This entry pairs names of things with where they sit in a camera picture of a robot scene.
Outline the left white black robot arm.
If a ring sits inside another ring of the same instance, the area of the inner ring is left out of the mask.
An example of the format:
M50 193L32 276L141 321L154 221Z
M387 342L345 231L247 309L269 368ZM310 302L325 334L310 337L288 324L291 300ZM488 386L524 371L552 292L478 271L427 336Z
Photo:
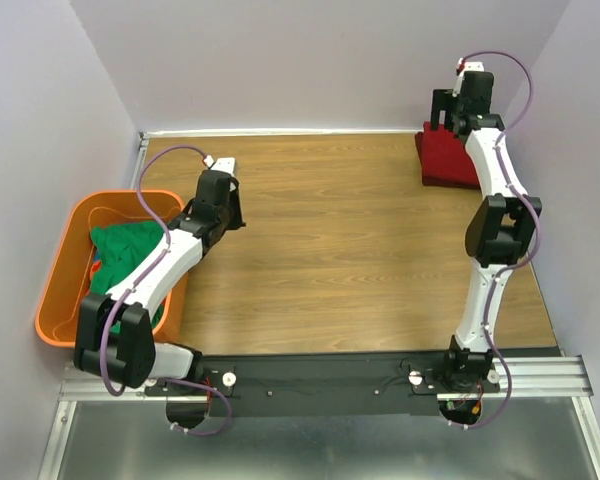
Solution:
M154 250L105 294L81 302L74 366L103 379L113 395L166 379L181 395L202 380L200 353L154 338L151 320L176 284L231 230L245 226L239 182L222 158L198 179L196 195L168 225Z

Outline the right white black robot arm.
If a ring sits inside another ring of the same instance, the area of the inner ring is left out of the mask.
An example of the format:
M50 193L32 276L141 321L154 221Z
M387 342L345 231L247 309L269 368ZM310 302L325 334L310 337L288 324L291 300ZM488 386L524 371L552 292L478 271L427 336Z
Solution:
M504 121L490 110L493 86L493 74L470 62L457 68L453 88L437 89L432 98L432 129L444 127L463 143L482 195L465 232L472 273L464 314L436 375L454 392L488 379L505 287L535 256L540 239L542 202L514 171Z

